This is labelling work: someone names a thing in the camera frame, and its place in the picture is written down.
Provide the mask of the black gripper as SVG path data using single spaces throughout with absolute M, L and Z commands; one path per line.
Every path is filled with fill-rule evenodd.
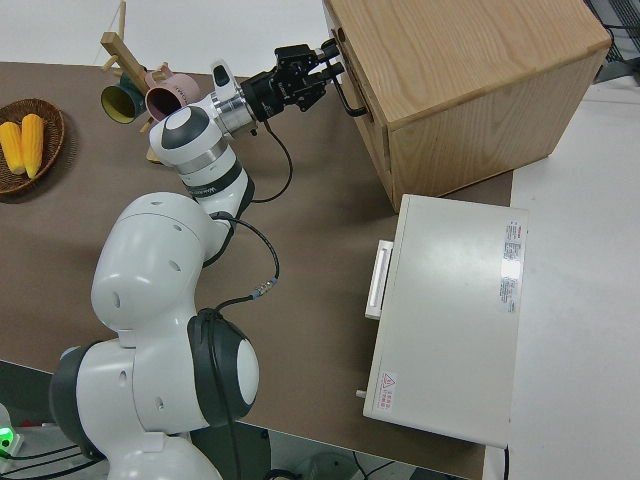
M 274 50 L 276 65 L 243 82 L 243 95 L 257 121 L 266 121 L 296 105 L 302 112 L 309 110 L 325 93 L 327 83 L 333 83 L 345 104 L 345 95 L 338 75 L 345 71 L 341 62 L 326 63 L 326 68 L 307 74 L 291 68 L 315 68 L 335 58 L 339 48 L 335 42 L 324 42 L 320 48 L 307 44 L 278 47 Z

